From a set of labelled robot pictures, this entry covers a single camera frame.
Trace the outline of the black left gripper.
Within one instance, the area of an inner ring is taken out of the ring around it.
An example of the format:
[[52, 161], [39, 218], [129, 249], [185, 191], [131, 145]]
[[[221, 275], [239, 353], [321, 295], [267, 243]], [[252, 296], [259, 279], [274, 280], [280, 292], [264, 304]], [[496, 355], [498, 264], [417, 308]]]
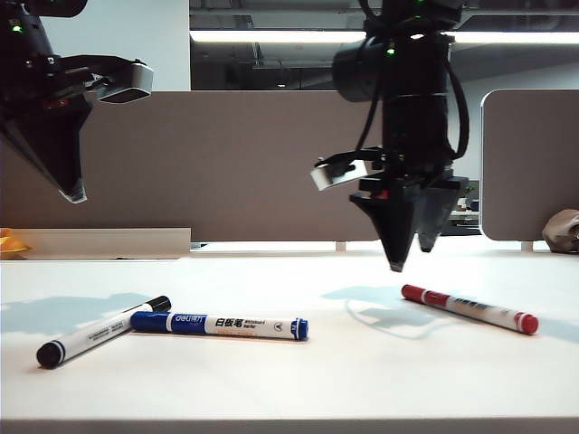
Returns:
[[1, 138], [70, 203], [87, 200], [80, 132], [92, 80], [81, 56], [1, 55]]

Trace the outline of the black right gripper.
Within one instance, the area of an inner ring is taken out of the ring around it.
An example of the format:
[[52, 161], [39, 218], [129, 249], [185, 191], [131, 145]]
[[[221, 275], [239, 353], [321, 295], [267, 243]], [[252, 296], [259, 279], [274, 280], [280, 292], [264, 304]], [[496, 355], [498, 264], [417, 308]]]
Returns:
[[379, 146], [354, 157], [378, 173], [364, 175], [350, 201], [374, 225], [390, 270], [402, 271], [417, 231], [422, 252], [432, 251], [469, 178], [456, 176], [449, 161], [409, 165], [404, 154]]

